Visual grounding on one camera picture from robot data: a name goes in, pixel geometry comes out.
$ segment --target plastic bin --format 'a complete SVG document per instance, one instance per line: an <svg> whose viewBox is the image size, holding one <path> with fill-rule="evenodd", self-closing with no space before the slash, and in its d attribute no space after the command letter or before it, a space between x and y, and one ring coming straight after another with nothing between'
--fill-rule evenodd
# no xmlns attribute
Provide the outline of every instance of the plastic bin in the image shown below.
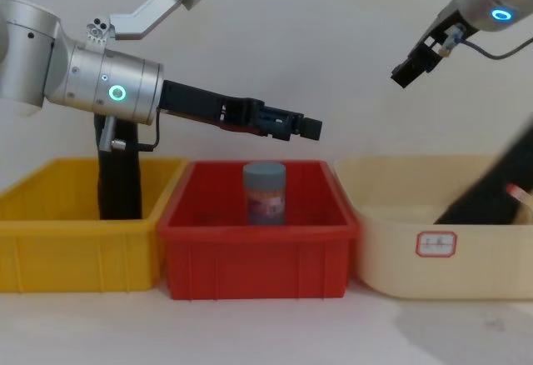
<svg viewBox="0 0 533 365"><path fill-rule="evenodd" d="M174 299L340 298L357 225L323 162L283 162L286 226L247 226L242 168L195 162L159 224Z"/></svg>
<svg viewBox="0 0 533 365"><path fill-rule="evenodd" d="M533 298L533 226L432 223L496 159L349 158L336 174L361 220L356 271L398 298Z"/></svg>
<svg viewBox="0 0 533 365"><path fill-rule="evenodd" d="M158 218L186 162L142 160L143 220L100 221L97 159L51 162L0 196L0 292L150 289Z"/></svg>

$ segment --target white wall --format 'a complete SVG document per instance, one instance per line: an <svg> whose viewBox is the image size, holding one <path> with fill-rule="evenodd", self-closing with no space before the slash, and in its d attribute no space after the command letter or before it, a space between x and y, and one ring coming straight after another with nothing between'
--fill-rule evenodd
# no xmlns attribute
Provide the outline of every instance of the white wall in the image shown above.
<svg viewBox="0 0 533 365"><path fill-rule="evenodd" d="M29 0L83 38L87 22L144 0ZM533 52L490 62L457 49L403 91L390 80L450 0L204 0L178 10L142 42L112 48L157 60L167 78L324 121L319 143L223 132L162 117L156 155L193 158L324 158L369 153L492 153L533 107ZM528 38L533 19L474 41L503 52ZM142 128L142 139L153 139ZM47 105L29 119L0 114L0 187L58 156L95 154L92 115Z"/></svg>

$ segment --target metal bracket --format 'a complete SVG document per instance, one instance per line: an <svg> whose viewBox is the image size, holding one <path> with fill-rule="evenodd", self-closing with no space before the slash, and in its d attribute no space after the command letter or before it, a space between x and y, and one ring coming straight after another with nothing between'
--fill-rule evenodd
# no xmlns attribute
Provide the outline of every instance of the metal bracket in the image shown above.
<svg viewBox="0 0 533 365"><path fill-rule="evenodd" d="M439 55L443 58L448 58L451 51L459 45L465 35L465 28L460 23L457 23L456 25L450 26L445 33L448 37L442 43Z"/></svg>
<svg viewBox="0 0 533 365"><path fill-rule="evenodd" d="M147 0L135 12L110 16L116 40L141 40L181 4L192 9L200 0Z"/></svg>
<svg viewBox="0 0 533 365"><path fill-rule="evenodd" d="M112 150L112 141L115 138L115 126L117 125L117 119L115 117L106 117L106 123L102 130L102 136L100 137L100 143L98 149L110 153Z"/></svg>
<svg viewBox="0 0 533 365"><path fill-rule="evenodd" d="M87 25L87 48L97 53L103 53L106 50L110 30L111 25L108 17L95 17Z"/></svg>

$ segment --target white table surface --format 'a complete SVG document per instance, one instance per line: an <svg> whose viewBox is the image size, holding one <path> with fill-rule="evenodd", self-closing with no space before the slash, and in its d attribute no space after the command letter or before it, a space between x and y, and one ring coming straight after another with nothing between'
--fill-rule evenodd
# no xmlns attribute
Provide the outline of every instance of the white table surface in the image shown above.
<svg viewBox="0 0 533 365"><path fill-rule="evenodd" d="M533 304L0 295L2 365L530 365Z"/></svg>

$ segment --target label sticker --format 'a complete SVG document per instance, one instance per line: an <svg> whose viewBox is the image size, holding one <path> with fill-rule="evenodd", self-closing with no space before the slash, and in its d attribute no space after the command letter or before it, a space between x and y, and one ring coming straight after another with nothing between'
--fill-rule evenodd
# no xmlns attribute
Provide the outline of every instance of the label sticker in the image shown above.
<svg viewBox="0 0 533 365"><path fill-rule="evenodd" d="M422 232L416 238L416 253L423 258L450 258L456 254L453 232Z"/></svg>
<svg viewBox="0 0 533 365"><path fill-rule="evenodd" d="M285 192L248 191L248 212L263 217L275 217L285 212Z"/></svg>

